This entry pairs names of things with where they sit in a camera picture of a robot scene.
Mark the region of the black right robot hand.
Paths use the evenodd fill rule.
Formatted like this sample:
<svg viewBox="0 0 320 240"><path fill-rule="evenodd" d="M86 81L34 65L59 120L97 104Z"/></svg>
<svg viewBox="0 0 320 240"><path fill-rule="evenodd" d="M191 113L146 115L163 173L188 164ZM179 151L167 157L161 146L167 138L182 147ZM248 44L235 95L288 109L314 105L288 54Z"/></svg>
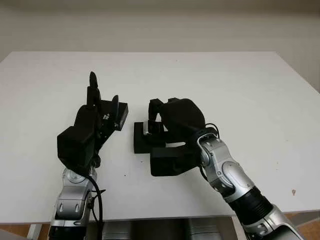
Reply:
<svg viewBox="0 0 320 240"><path fill-rule="evenodd" d="M188 98L149 101L147 135L152 143L188 143L205 124L202 111Z"/></svg>

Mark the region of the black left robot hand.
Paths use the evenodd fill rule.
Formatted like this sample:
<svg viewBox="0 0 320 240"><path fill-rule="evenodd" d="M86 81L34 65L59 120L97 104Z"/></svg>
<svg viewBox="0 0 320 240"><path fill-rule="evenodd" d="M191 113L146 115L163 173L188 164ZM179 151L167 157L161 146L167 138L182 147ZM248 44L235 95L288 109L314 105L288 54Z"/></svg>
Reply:
<svg viewBox="0 0 320 240"><path fill-rule="evenodd" d="M89 162L95 168L101 165L100 149L118 127L116 120L119 116L119 106L118 95L111 101L101 99L97 76L91 71L86 104L78 110L74 126L86 130L85 136L93 139L93 152L90 154Z"/></svg>

